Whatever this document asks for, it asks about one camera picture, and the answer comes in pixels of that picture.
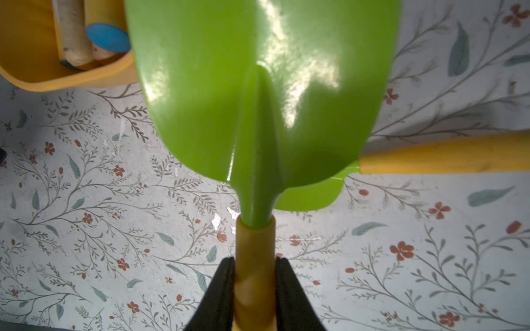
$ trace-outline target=red flower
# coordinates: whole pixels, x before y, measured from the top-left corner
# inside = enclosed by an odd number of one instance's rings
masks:
[[[123,271],[129,269],[129,264],[125,263],[125,259],[123,257],[121,259],[117,260],[116,262],[118,262],[118,268],[122,269]]]
[[[448,327],[455,326],[455,322],[460,321],[460,316],[454,315],[448,311],[447,314],[440,315],[440,324],[447,325]]]
[[[116,176],[118,177],[123,177],[123,173],[125,172],[125,170],[123,170],[123,168],[120,168],[119,165],[117,165],[115,168],[114,168],[114,173],[116,174]]]
[[[226,234],[224,234],[221,231],[219,231],[217,233],[217,240],[219,240],[221,243],[225,243],[226,242]]]
[[[396,246],[392,245],[390,246],[390,252],[397,254],[397,260],[403,261],[405,258],[413,258],[414,253],[412,252],[414,250],[414,246],[405,244],[404,241],[400,241]]]
[[[300,245],[302,242],[300,241],[300,237],[298,237],[297,235],[292,235],[289,237],[289,239],[291,239],[291,246],[298,246]]]
[[[436,219],[444,219],[444,212],[450,211],[451,207],[449,207],[448,205],[443,205],[440,201],[438,201],[434,204],[434,208],[429,209],[429,214],[438,214],[436,215]]]
[[[385,94],[386,104],[392,104],[392,100],[399,99],[399,94],[393,94],[393,92],[394,92],[393,88],[386,89],[386,94]]]
[[[502,19],[502,22],[504,24],[508,24],[511,22],[511,26],[514,28],[518,28],[521,26],[521,20],[527,19],[528,16],[530,16],[530,10],[525,10],[521,12],[521,5],[515,4],[511,8],[512,15],[508,15]]]
[[[85,217],[83,217],[83,222],[90,224],[92,223],[92,221],[93,221],[92,214],[85,213]]]
[[[517,230],[519,230],[519,228],[521,228],[521,222],[519,221],[515,221],[513,222],[512,224],[510,224],[507,228],[506,228],[506,233],[511,235],[515,232],[517,232]]]
[[[399,318],[399,317],[398,317],[398,313],[395,312],[395,311],[394,311],[394,315],[392,315],[392,314],[391,314],[390,312],[388,312],[388,311],[387,311],[387,312],[382,312],[382,311],[380,311],[380,313],[383,314],[383,316],[386,317],[386,318],[387,318],[386,320],[389,321],[389,322],[392,320],[392,318]]]
[[[53,155],[55,152],[54,144],[46,141],[46,147],[44,148],[44,153]]]
[[[127,307],[128,307],[130,310],[132,310],[132,313],[133,313],[133,314],[136,314],[137,312],[140,311],[140,309],[138,308],[138,305],[135,304],[135,303],[132,302],[132,301],[131,301],[131,303],[128,303],[128,304],[127,304]]]

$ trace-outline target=leaf pattern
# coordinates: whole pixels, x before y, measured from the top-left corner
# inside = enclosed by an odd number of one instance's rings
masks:
[[[175,245],[175,241],[173,240],[173,238],[171,238],[170,236],[168,235],[165,235],[163,233],[160,233],[160,232],[157,232],[156,233],[160,239],[162,239],[162,241],[164,241],[166,244],[170,245],[170,246],[174,246]]]
[[[40,287],[42,287],[46,291],[51,291],[51,288],[47,286],[46,284],[44,284],[40,279],[39,279],[39,284],[40,284]]]
[[[402,6],[367,152],[530,127],[527,4]],[[138,84],[31,93],[0,78],[0,92],[0,319],[185,329],[236,255],[235,191],[169,154]],[[528,329],[526,187],[525,173],[350,174],[323,210],[273,212],[275,254],[329,331]]]
[[[76,208],[79,208],[83,205],[83,203],[85,203],[85,197],[82,197],[80,199],[77,199],[77,201],[74,203],[74,205],[72,206],[72,209],[76,209]]]
[[[35,210],[39,210],[40,209],[39,192],[37,192],[37,191],[35,191],[35,193],[33,194],[33,198],[31,198],[31,206]]]
[[[458,36],[449,55],[449,77],[463,74],[469,66],[469,37],[464,28],[458,24]]]
[[[26,122],[28,121],[28,116],[26,115],[26,113],[21,109],[19,111],[19,121],[18,123],[16,124],[16,127],[17,129],[22,129],[24,127],[24,125],[26,124]]]
[[[132,288],[134,287],[134,285],[136,285],[136,284],[138,284],[138,283],[140,283],[140,282],[143,282],[143,280],[140,280],[140,279],[136,279],[136,278],[135,278],[135,279],[133,279],[133,280],[131,280],[131,281],[129,281],[129,282],[127,283],[127,288],[128,288],[128,289],[132,289]]]
[[[388,225],[386,224],[381,224],[381,223],[378,223],[378,222],[368,222],[368,223],[364,223],[363,225],[360,225],[358,227],[356,227],[355,229],[353,229],[351,231],[351,235],[352,236],[362,236],[363,234],[365,234],[366,232],[374,229],[374,228],[378,228],[378,227],[386,227]]]
[[[70,168],[72,168],[72,171],[74,172],[74,177],[78,179],[81,176],[81,171],[70,155],[68,155],[68,159],[70,160]]]
[[[65,313],[65,309],[61,305],[57,305],[57,319],[60,320],[63,314]]]
[[[206,255],[206,261],[213,262],[217,258],[217,246],[214,246],[210,249],[208,255]]]
[[[514,55],[510,57],[509,59],[507,59],[506,61],[504,61],[503,65],[505,67],[511,67],[511,66],[518,65],[521,63],[526,63],[526,62],[530,62],[530,54]]]
[[[11,204],[9,205],[9,207],[11,207],[11,209],[16,209],[16,200],[13,193],[11,193]]]
[[[92,287],[92,290],[94,290],[94,293],[98,296],[98,298],[101,299],[101,301],[103,301],[103,302],[107,301],[107,296],[103,292],[101,292],[100,290],[98,290],[95,287]]]
[[[471,207],[478,207],[484,204],[488,204],[491,202],[495,202],[508,194],[511,190],[513,190],[515,186],[508,187],[507,189],[501,189],[501,190],[482,190],[477,191],[474,193],[471,193],[469,196],[467,196],[467,203]]]
[[[204,277],[204,275],[198,271],[195,271],[195,273],[197,274],[197,284],[199,284],[199,287],[202,291],[206,292],[208,289],[208,286],[206,286],[206,277]]]

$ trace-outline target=green plastic shovel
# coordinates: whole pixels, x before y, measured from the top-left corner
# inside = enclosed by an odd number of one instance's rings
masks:
[[[259,252],[240,236],[273,227],[285,189],[320,182],[360,153],[392,64],[399,2],[127,0],[126,12],[162,140],[240,199],[235,315],[244,325],[243,315],[270,311],[273,290],[261,297],[258,287],[270,290],[274,236],[253,243]]]

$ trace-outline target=floral tablecloth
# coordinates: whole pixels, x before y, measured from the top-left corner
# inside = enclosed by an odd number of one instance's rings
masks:
[[[529,127],[529,15],[405,1],[366,148]],[[182,329],[234,253],[234,192],[167,152],[136,84],[2,79],[0,100],[0,318]],[[528,330],[529,194],[528,173],[354,174],[328,208],[276,211],[276,251],[329,330]]]

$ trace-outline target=table surface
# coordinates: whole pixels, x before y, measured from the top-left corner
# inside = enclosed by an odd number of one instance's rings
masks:
[[[405,1],[366,149],[528,128],[528,9]],[[0,319],[181,329],[234,253],[234,192],[167,152],[137,84],[1,79],[0,102]],[[354,174],[328,208],[276,211],[276,251],[329,330],[527,330],[529,193],[528,173]]]

